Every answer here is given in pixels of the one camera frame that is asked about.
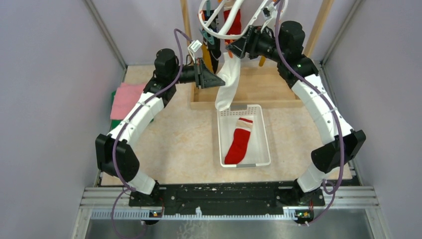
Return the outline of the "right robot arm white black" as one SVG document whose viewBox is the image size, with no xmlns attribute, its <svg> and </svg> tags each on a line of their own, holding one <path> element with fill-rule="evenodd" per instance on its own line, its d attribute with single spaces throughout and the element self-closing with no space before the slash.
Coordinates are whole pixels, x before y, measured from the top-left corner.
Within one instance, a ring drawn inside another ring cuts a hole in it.
<svg viewBox="0 0 422 239">
<path fill-rule="evenodd" d="M 322 146 L 311 152 L 311 165 L 295 180 L 292 199 L 298 205 L 310 201 L 312 191 L 333 170 L 342 172 L 366 140 L 365 133 L 355 130 L 329 97 L 314 62 L 303 54 L 304 39 L 300 23 L 285 21 L 278 32 L 269 27 L 250 26 L 226 47 L 239 58 L 263 56 L 276 62 L 279 75 L 302 101 L 319 131 Z"/>
</svg>

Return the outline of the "mustard yellow sock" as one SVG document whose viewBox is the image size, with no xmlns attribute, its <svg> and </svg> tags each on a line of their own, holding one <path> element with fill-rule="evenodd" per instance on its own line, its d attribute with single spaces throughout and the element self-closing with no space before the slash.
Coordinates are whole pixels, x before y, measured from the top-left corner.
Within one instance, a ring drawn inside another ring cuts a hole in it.
<svg viewBox="0 0 422 239">
<path fill-rule="evenodd" d="M 213 67 L 212 67 L 211 54 L 208 50 L 208 47 L 205 44 L 202 45 L 202 53 L 203 53 L 204 64 L 211 72 L 214 72 Z"/>
<path fill-rule="evenodd" d="M 259 60 L 259 67 L 263 67 L 265 62 L 266 62 L 266 57 L 261 56 L 261 58 Z"/>
</svg>

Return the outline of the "green folded towel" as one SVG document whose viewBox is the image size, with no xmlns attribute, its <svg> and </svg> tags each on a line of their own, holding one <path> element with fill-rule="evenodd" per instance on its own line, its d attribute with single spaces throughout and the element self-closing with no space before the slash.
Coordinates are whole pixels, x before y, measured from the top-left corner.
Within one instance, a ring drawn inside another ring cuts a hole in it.
<svg viewBox="0 0 422 239">
<path fill-rule="evenodd" d="M 111 129 L 114 129 L 120 123 L 122 116 L 121 116 L 121 106 L 119 103 L 116 103 L 116 93 L 117 90 L 113 91 L 111 94 L 111 112 L 110 112 L 110 120 L 111 120 Z"/>
</svg>

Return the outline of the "wooden hanger stand frame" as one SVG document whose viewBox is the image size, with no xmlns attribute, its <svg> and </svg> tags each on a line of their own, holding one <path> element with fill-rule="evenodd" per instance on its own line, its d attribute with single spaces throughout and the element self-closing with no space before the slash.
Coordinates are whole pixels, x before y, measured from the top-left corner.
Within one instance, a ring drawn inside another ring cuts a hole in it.
<svg viewBox="0 0 422 239">
<path fill-rule="evenodd" d="M 227 19 L 229 10 L 218 16 L 218 26 L 222 26 L 224 20 Z M 278 32 L 279 27 L 284 21 L 276 23 L 272 29 Z M 260 26 L 263 19 L 256 20 L 256 26 Z M 237 13 L 235 22 L 229 33 L 239 34 L 240 30 L 240 13 Z M 221 57 L 219 58 L 218 71 L 224 64 L 223 54 L 229 53 L 230 57 L 234 56 L 226 49 L 226 46 L 234 40 L 220 39 Z M 312 39 L 306 38 L 303 42 L 303 54 L 310 58 L 310 46 Z M 266 108 L 289 108 L 304 106 L 302 101 L 288 87 L 285 80 L 281 78 L 277 70 L 277 63 L 266 59 L 263 67 L 259 67 L 261 56 L 255 59 L 247 57 L 241 59 L 241 70 L 238 88 L 233 102 L 230 106 L 258 104 Z M 215 109 L 215 99 L 220 87 L 199 89 L 192 86 L 190 106 L 194 110 L 211 110 Z"/>
</svg>

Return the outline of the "aluminium rail frame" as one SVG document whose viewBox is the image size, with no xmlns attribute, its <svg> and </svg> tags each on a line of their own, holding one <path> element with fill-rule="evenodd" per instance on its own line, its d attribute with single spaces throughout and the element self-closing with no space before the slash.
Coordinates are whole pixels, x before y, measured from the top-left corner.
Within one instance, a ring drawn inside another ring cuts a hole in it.
<svg viewBox="0 0 422 239">
<path fill-rule="evenodd" d="M 286 206 L 283 182 L 163 185 L 158 199 L 121 187 L 84 190 L 74 239 L 390 239 L 371 186 L 318 191 Z"/>
</svg>

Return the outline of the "pink folded towel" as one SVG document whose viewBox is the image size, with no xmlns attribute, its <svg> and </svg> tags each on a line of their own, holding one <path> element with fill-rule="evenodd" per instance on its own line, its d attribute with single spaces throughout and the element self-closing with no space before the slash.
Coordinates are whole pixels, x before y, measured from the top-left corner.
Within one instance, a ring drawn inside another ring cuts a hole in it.
<svg viewBox="0 0 422 239">
<path fill-rule="evenodd" d="M 110 119 L 123 120 L 138 102 L 146 83 L 128 84 L 122 82 L 115 92 L 112 93 L 112 106 Z"/>
</svg>

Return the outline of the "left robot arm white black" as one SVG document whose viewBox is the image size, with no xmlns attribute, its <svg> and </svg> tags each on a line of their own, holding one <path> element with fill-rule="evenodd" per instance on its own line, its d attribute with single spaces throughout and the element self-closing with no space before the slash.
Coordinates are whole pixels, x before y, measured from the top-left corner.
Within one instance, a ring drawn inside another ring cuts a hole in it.
<svg viewBox="0 0 422 239">
<path fill-rule="evenodd" d="M 142 172 L 131 143 L 161 112 L 176 93 L 177 84 L 194 83 L 199 89 L 220 87 L 225 81 L 210 71 L 202 58 L 191 65 L 184 65 L 172 49 L 156 53 L 152 78 L 128 115 L 107 134 L 95 140 L 97 167 L 101 172 L 117 177 L 131 192 L 139 192 L 148 206 L 159 201 L 157 182 Z"/>
</svg>

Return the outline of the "red sock white cuff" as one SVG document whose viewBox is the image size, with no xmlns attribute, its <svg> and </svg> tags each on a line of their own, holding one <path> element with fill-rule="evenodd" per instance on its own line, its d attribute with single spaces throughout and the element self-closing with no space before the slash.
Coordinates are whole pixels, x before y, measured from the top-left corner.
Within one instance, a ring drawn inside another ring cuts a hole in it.
<svg viewBox="0 0 422 239">
<path fill-rule="evenodd" d="M 245 158 L 252 128 L 253 120 L 247 118 L 239 118 L 237 120 L 233 141 L 224 158 L 225 164 L 236 165 Z"/>
</svg>

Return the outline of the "white plastic basket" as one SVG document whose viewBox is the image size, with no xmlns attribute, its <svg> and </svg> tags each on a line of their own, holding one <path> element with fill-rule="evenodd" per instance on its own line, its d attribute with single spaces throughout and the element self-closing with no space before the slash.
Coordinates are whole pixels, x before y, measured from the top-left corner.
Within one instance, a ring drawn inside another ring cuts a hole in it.
<svg viewBox="0 0 422 239">
<path fill-rule="evenodd" d="M 223 168 L 252 168 L 271 164 L 260 105 L 231 106 L 217 112 L 219 160 Z"/>
</svg>

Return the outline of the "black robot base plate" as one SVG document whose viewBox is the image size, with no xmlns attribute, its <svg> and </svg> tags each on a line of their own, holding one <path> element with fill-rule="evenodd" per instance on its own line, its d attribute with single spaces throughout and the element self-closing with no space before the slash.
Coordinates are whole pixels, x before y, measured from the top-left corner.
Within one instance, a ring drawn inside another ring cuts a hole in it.
<svg viewBox="0 0 422 239">
<path fill-rule="evenodd" d="M 293 181 L 161 184 L 149 195 L 132 192 L 129 206 L 158 207 L 166 216 L 282 215 L 284 207 L 325 206 L 320 189 L 302 194 Z"/>
</svg>

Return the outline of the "white round clip hanger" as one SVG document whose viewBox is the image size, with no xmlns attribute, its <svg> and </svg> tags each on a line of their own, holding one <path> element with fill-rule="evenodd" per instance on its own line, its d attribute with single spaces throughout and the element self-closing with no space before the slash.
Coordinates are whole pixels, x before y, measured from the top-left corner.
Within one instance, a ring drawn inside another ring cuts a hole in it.
<svg viewBox="0 0 422 239">
<path fill-rule="evenodd" d="M 246 25 L 242 25 L 240 30 L 241 32 L 239 34 L 229 33 L 229 30 L 233 26 L 237 13 L 241 10 L 241 7 L 244 4 L 243 0 L 219 0 L 217 2 L 217 6 L 214 9 L 213 14 L 210 16 L 208 21 L 204 20 L 204 12 L 205 10 L 209 11 L 211 10 L 211 2 L 209 0 L 203 0 L 200 2 L 199 9 L 198 9 L 198 20 L 201 29 L 205 30 L 210 35 L 222 39 L 222 40 L 237 40 L 240 37 L 242 37 L 250 27 L 256 26 L 255 22 L 259 18 L 263 19 L 263 23 L 265 21 L 264 15 L 262 13 L 262 8 L 267 6 L 269 3 L 271 3 L 273 0 L 261 0 L 259 2 L 259 5 L 257 8 L 253 11 L 253 14 L 251 15 L 250 20 L 246 23 Z M 275 23 L 271 24 L 269 28 L 273 28 L 276 23 L 281 22 L 281 18 L 286 13 L 288 6 L 289 6 L 288 0 L 280 0 L 280 6 L 278 9 L 277 14 L 277 20 Z M 219 26 L 219 31 L 214 32 L 212 31 L 209 26 L 212 23 L 212 21 L 215 19 L 216 16 L 219 16 L 220 14 L 223 14 L 224 11 L 229 10 L 229 14 L 227 16 L 227 19 L 224 20 L 223 25 Z M 265 28 L 262 28 L 262 24 L 258 26 L 258 28 L 263 31 Z"/>
</svg>

